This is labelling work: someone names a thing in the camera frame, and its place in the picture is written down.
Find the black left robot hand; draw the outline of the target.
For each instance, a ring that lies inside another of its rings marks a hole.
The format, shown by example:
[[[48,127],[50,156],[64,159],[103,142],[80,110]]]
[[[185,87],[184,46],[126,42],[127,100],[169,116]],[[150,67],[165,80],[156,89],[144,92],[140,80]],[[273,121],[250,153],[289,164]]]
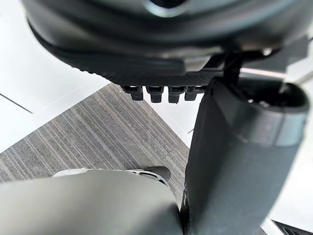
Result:
[[[203,94],[181,219],[188,235],[251,235],[303,140],[305,92],[269,72],[305,57],[310,0],[24,0],[52,55],[120,85],[133,100]]]

